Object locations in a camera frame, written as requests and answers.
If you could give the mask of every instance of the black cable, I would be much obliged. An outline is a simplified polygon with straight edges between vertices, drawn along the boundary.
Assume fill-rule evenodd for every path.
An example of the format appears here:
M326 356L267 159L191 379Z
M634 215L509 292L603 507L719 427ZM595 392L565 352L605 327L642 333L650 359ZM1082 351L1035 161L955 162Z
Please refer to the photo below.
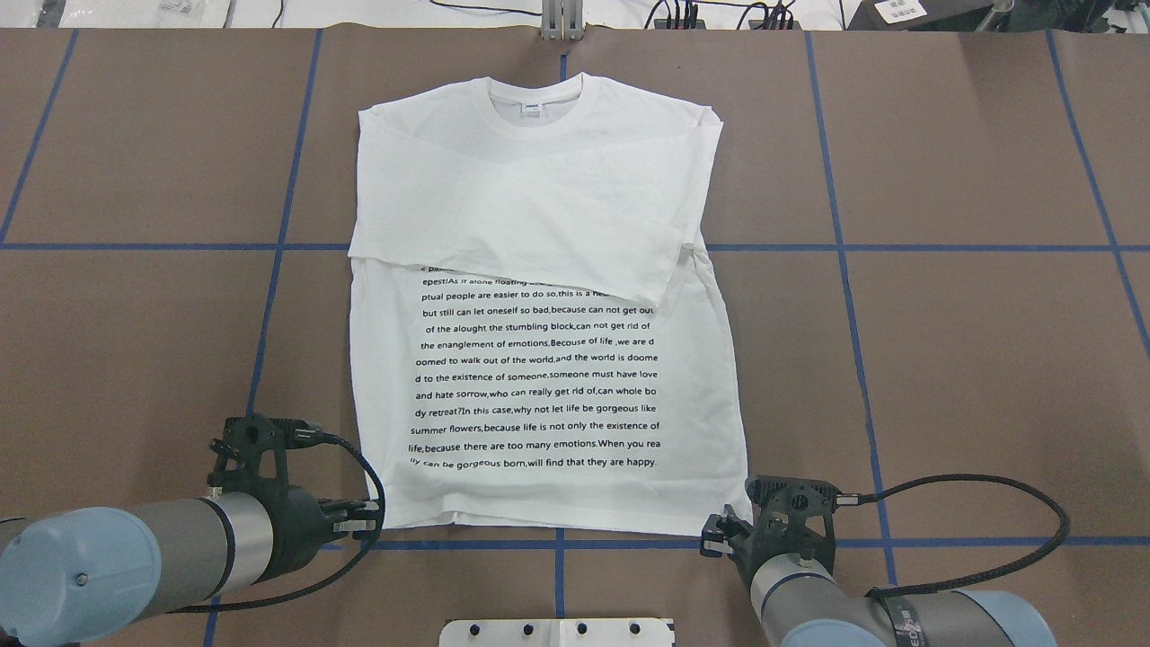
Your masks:
M745 9L746 7L750 7L751 5L762 5L762 2L751 2L751 5L747 5L746 2L723 2L722 0L695 0L695 3L696 5L719 5L721 7L737 7L739 9Z
M910 586L896 586L891 588L876 587L872 588L866 594L867 598L894 598L896 595L918 595L922 593L937 593L940 591L961 588L964 586L972 586L995 578L1000 578L1003 576L1013 573L1015 571L1020 571L1029 567L1030 564L1034 564L1038 560L1042 560L1046 555L1050 555L1051 553L1053 553L1056 548L1058 548L1059 545L1063 544L1063 541L1066 540L1066 537L1070 536L1071 533L1071 518L1066 514L1066 511L1063 510L1061 506L1059 506L1053 499L1048 496L1045 493L1038 491L1037 488L1023 484L1022 482L1017 482L1014 479L1009 479L1006 477L995 477L990 475L937 475L934 477L923 477L921 479L914 479L913 482L906 482L905 484L895 486L890 490L885 490L876 494L867 494L859 496L858 506L862 506L865 503L876 503L879 501L882 501L883 499L887 499L888 496L892 496L900 492L905 492L907 490L923 486L927 484L951 483L951 482L979 482L979 483L999 484L1004 486L1010 486L1014 490L1020 490L1029 494L1030 496L1037 499L1038 501L1045 503L1051 510L1055 511L1056 515L1058 515L1058 531L1056 531L1055 534L1051 536L1051 538L1048 539L1045 544L1040 546L1036 550L1027 554L1023 557L1014 560L1009 564L1003 564L1002 567L981 571L974 575L942 580L942 581L915 584Z
M535 16L537 18L543 17L539 11L528 11L527 9L508 9L507 7L483 7L480 5L455 5L452 2L443 2L440 0L428 0L436 7L446 7L448 9L477 9L481 11L500 11L505 14L523 14L524 16Z
M659 10L659 5L667 7L667 23L670 24L670 3L667 0L658 0L653 7L651 7L651 13L647 14L647 22L643 23L643 29L651 26L651 21L654 18L654 13Z
M770 8L770 14L765 16L762 23L753 29L762 30L787 30L795 26L795 15L790 11L790 6L793 5L796 0L791 0L790 5L783 5L782 0Z
M259 609L261 607L270 607L273 604L281 604L283 602L290 602L292 600L298 600L305 595L309 595L325 588L327 586L335 584L336 580L347 575L348 571L355 568L360 561L371 552L371 548L379 540L379 532L383 531L383 517L386 508L386 502L383 496L383 483L379 482L379 476L375 473L371 464L367 462L367 459L360 454L360 450L355 449L355 446L347 442L346 440L335 436L325 434L324 441L328 445L338 445L344 448L352 459L360 464L360 468L367 472L369 479L371 479L371 485L375 486L375 491L379 494L379 516L375 522L375 529L368 533L367 541L362 542L359 553L354 557L347 561L342 569L331 573L327 578L313 584L312 586L300 588L299 591L293 591L292 593L285 593L284 595L276 595L275 598L264 598L262 600L252 600L250 602L230 602L227 604L193 604L191 607L184 607L183 609L176 609L175 611L168 611L169 614L210 614L210 613L222 613L222 611L243 611L247 609Z
M770 7L767 7L766 2L751 2L750 5L746 5L745 9L743 9L743 15L738 17L738 24L735 25L735 31L743 29L743 22L746 21L746 14L750 14L751 9L754 9L756 7L762 9L762 22L767 22L767 14L770 11Z

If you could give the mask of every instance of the neckline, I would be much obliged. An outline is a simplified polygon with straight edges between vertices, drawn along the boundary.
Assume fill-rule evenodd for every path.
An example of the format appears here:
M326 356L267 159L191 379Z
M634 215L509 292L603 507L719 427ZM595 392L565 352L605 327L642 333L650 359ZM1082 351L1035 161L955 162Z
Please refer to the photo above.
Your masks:
M595 77L580 72L566 80L546 87L520 87L491 78L473 82L475 107L483 121L500 134L518 139L540 139L566 132L577 125L595 101ZM491 102L492 97L521 102L546 103L561 99L574 99L575 105L564 116L544 125L515 125L505 120Z

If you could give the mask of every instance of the white metal plate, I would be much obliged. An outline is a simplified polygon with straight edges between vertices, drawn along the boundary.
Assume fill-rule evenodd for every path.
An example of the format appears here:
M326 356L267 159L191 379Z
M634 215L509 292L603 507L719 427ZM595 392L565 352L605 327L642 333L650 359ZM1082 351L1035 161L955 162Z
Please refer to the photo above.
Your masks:
M660 618L453 621L439 647L674 647L674 626Z

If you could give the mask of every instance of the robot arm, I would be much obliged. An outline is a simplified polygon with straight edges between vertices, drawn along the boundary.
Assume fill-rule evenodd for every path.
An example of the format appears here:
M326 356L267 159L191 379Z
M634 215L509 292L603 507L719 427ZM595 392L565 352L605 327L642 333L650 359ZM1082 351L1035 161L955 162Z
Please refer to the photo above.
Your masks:
M937 480L954 479L940 477L926 483ZM1006 592L961 590L902 595L898 590L873 590L866 598L849 598L831 576L831 515L838 507L865 502L864 498L844 495L825 482L775 477L750 479L746 491L760 507L758 523L752 526L739 519L728 506L723 515L712 515L707 521L699 552L707 557L726 555L735 562L774 647L1056 646L1034 607ZM1036 552L1038 557L1025 560L1022 565L1053 550L1068 531L1065 513L1052 501L1049 504L1064 524L1059 534ZM811 530L808 519L821 521L823 533ZM991 573L1000 575L1000 570L965 579L973 584L990 579L982 576Z
M348 533L374 544L376 502L316 500L289 483L288 450L320 444L351 448L304 421L229 418L207 498L0 523L0 626L26 647L94 640L299 570ZM260 476L267 454L273 478Z

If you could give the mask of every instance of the white t-shirt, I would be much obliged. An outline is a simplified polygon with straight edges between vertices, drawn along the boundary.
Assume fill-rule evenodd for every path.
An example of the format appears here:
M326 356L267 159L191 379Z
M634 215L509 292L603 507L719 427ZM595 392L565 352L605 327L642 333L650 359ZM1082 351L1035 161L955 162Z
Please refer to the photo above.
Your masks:
M699 232L721 128L590 75L360 113L352 378L389 527L750 516Z

